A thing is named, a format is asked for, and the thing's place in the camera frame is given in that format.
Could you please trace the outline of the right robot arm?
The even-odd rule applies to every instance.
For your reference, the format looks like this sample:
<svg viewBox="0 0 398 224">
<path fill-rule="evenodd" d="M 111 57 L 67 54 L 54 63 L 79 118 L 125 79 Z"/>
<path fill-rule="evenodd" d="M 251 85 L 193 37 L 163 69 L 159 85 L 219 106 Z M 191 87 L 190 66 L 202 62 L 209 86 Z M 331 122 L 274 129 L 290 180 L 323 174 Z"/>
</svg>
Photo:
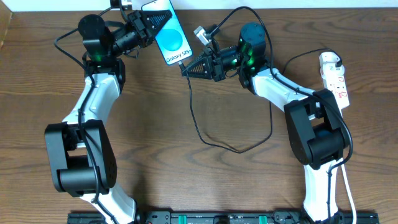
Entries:
<svg viewBox="0 0 398 224">
<path fill-rule="evenodd" d="M 353 138 L 342 115 L 348 106 L 342 58 L 332 49 L 320 50 L 324 87 L 315 91 L 294 83 L 275 68 L 271 38 L 264 25 L 245 24 L 238 43 L 225 49 L 215 40 L 218 29 L 195 29 L 204 49 L 181 67 L 182 75 L 218 82 L 235 71 L 243 88 L 278 107 L 285 115 L 292 151 L 305 172 L 304 221 L 336 223 L 336 171 L 353 153 Z"/>
</svg>

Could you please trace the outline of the blue screen Samsung smartphone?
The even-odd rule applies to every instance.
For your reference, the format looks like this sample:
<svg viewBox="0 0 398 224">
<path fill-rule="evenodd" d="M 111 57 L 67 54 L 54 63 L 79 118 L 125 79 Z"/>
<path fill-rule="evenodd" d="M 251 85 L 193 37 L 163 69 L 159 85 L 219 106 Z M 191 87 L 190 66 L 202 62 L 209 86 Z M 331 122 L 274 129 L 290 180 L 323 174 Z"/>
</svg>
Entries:
<svg viewBox="0 0 398 224">
<path fill-rule="evenodd" d="M 143 5 L 141 9 L 143 11 L 171 11 L 172 17 L 155 37 L 167 65 L 172 65 L 193 55 L 171 0 L 152 1 Z"/>
</svg>

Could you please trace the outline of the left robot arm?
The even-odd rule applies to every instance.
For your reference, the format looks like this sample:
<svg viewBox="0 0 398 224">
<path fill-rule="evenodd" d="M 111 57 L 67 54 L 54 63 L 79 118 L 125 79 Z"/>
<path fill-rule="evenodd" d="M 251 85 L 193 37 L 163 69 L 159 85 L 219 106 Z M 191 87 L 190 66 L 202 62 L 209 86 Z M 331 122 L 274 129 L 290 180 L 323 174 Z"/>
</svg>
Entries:
<svg viewBox="0 0 398 224">
<path fill-rule="evenodd" d="M 75 29 L 86 52 L 77 63 L 85 87 L 62 122 L 44 136 L 54 187 L 92 204 L 106 223 L 145 223 L 146 218 L 117 182 L 117 163 L 105 124 L 122 93 L 126 68 L 120 56 L 153 43 L 172 18 L 170 10 L 123 13 L 124 22 L 89 14 Z"/>
</svg>

